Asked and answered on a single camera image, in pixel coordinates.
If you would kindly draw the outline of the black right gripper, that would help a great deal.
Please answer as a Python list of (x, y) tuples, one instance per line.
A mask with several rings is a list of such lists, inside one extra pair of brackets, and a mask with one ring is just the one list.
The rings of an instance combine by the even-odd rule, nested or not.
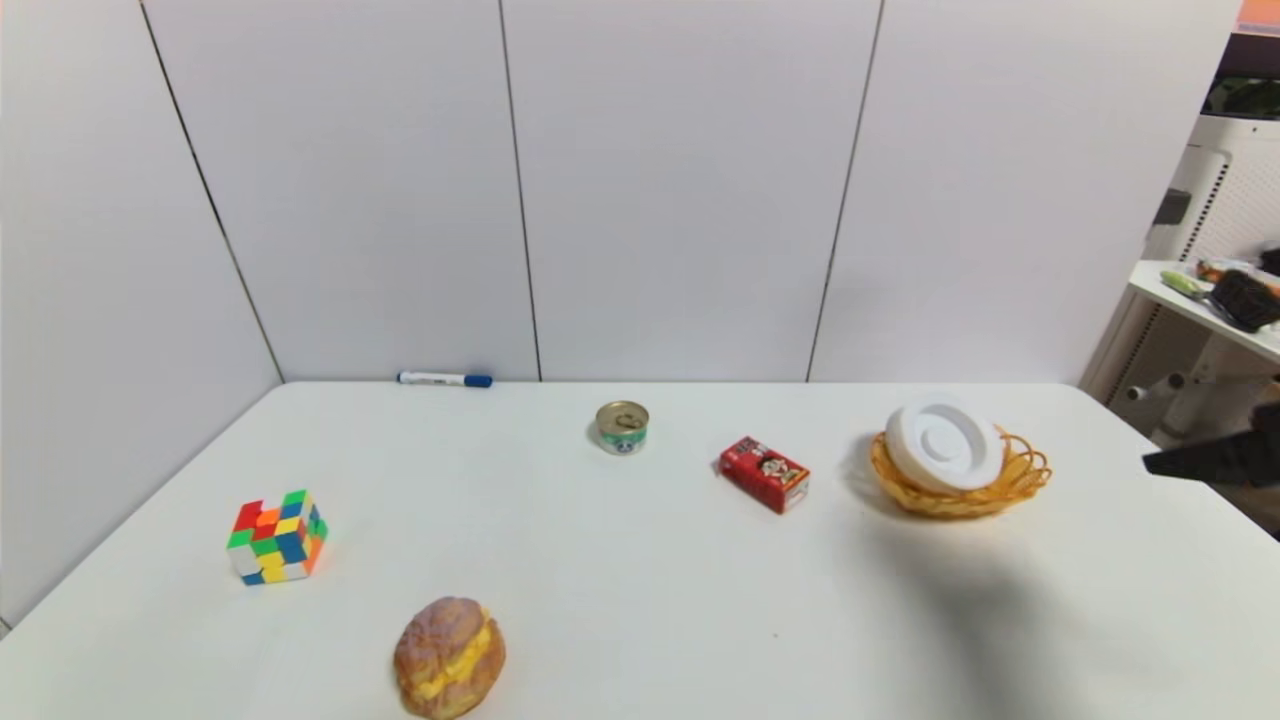
[(1251, 430), (1147, 454), (1142, 464), (1157, 477), (1277, 487), (1279, 402), (1256, 407), (1251, 415)]

